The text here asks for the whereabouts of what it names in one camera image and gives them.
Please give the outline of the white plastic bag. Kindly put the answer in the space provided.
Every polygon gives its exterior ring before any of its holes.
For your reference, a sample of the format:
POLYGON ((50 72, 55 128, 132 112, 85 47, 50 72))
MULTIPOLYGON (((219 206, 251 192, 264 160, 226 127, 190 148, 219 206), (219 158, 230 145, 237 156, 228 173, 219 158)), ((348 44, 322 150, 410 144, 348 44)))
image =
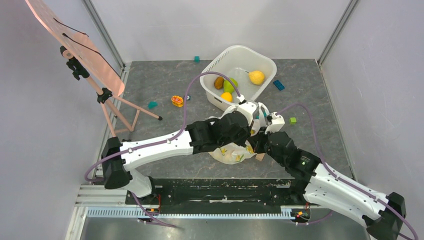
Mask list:
MULTIPOLYGON (((268 108, 261 102, 258 103, 258 109, 259 115, 253 120, 253 125, 250 130, 251 137, 257 135, 261 124, 265 124, 265 118, 270 113, 268 108)), ((245 144, 246 146, 243 147, 235 143, 229 143, 209 152, 209 155, 215 160, 227 165, 238 164, 245 159, 250 159, 257 155, 248 141, 246 141, 245 144)))

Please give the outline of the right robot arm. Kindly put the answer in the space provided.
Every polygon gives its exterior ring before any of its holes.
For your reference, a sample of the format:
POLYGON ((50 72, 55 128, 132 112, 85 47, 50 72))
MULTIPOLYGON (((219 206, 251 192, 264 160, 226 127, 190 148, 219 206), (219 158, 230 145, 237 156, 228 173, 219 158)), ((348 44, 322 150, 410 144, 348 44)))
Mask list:
POLYGON ((248 142, 255 153, 267 154, 295 179, 288 191, 293 203, 306 201, 342 214, 377 240, 401 235, 406 206, 398 193, 385 194, 346 177, 318 156, 297 148, 286 132, 261 131, 248 142))

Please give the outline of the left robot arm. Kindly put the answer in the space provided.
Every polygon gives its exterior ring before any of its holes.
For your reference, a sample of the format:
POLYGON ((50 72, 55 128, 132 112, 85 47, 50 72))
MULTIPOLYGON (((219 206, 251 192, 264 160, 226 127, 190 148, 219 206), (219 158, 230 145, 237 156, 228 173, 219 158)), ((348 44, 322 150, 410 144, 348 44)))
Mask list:
POLYGON ((136 170, 138 167, 170 157, 213 152, 230 143, 245 147, 253 120, 252 114, 235 110, 221 118, 195 121, 182 132, 143 141, 122 143, 118 137, 111 137, 101 154, 103 185, 108 190, 126 189, 151 204, 157 190, 148 176, 136 170))

